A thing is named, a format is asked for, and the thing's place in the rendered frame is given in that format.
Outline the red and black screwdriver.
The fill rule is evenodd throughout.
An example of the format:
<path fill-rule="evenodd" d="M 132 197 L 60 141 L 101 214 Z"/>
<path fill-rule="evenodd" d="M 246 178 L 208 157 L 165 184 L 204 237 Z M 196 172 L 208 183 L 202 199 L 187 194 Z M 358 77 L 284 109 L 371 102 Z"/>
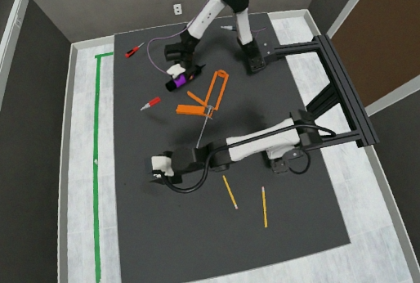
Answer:
<path fill-rule="evenodd" d="M 127 52 L 126 57 L 130 57 L 131 55 L 133 55 L 133 53 L 138 50 L 138 47 L 135 47 L 134 49 L 132 49 L 131 51 Z"/>

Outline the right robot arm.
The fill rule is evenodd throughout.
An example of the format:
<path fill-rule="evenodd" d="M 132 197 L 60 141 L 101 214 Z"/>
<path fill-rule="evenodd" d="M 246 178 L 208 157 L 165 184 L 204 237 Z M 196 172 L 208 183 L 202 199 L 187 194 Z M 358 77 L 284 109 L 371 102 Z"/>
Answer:
<path fill-rule="evenodd" d="M 265 66 L 260 50 L 257 47 L 256 39 L 252 38 L 248 23 L 249 0 L 208 0 L 201 12 L 197 14 L 188 25 L 188 29 L 180 34 L 181 43 L 166 45 L 164 54 L 167 62 L 170 61 L 191 61 L 195 47 L 201 41 L 205 29 L 210 25 L 217 14 L 229 5 L 235 19 L 238 32 L 237 41 L 244 52 L 247 52 L 252 70 Z M 187 25 L 187 26 L 188 26 Z M 185 26 L 185 28 L 187 27 Z M 184 29 L 185 29 L 184 28 Z M 183 30 L 184 30 L 183 29 Z M 256 44 L 254 47 L 254 43 Z M 185 51 L 185 52 L 183 52 Z M 250 53 L 249 53 L 250 52 Z M 260 60 L 260 61 L 259 61 Z"/>

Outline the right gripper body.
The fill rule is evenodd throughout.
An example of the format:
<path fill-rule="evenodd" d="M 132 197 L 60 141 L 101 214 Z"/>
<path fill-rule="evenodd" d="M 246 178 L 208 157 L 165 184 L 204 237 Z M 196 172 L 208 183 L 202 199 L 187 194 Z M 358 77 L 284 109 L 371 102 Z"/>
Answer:
<path fill-rule="evenodd" d="M 192 64 L 192 60 L 183 61 L 181 59 L 180 61 L 174 61 L 174 64 L 175 65 L 168 70 L 169 74 L 175 74 L 174 76 L 172 75 L 173 78 L 182 72 L 185 77 L 188 77 L 193 74 L 192 72 L 197 70 L 197 68 Z"/>

